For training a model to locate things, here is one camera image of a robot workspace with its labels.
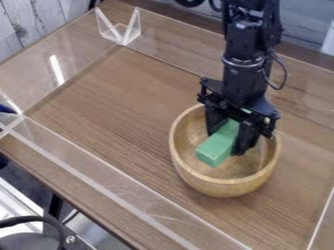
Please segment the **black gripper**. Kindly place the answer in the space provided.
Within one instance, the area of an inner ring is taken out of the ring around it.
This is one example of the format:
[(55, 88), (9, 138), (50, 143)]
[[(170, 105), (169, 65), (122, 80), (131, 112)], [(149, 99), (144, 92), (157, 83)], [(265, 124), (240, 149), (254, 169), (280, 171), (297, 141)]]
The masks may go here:
[(232, 154), (242, 156), (256, 146), (260, 136), (273, 137), (281, 113), (265, 97), (270, 83), (273, 59), (250, 61), (224, 57), (224, 78), (202, 77), (197, 100), (205, 105), (208, 135), (233, 119), (240, 132)]

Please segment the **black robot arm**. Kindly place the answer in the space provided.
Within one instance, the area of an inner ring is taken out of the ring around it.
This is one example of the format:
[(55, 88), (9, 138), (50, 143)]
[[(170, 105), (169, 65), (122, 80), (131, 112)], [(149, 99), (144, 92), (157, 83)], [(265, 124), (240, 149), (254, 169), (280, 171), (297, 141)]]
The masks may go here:
[(240, 124), (233, 139), (232, 153), (244, 155), (261, 137), (274, 135), (281, 112), (266, 98), (269, 89), (280, 87), (270, 82), (272, 66), (281, 62), (274, 48), (281, 42), (282, 22), (280, 0), (176, 0), (196, 8), (209, 3), (222, 14), (226, 47), (222, 55), (224, 77), (204, 77), (197, 100), (205, 105), (209, 134), (234, 120)]

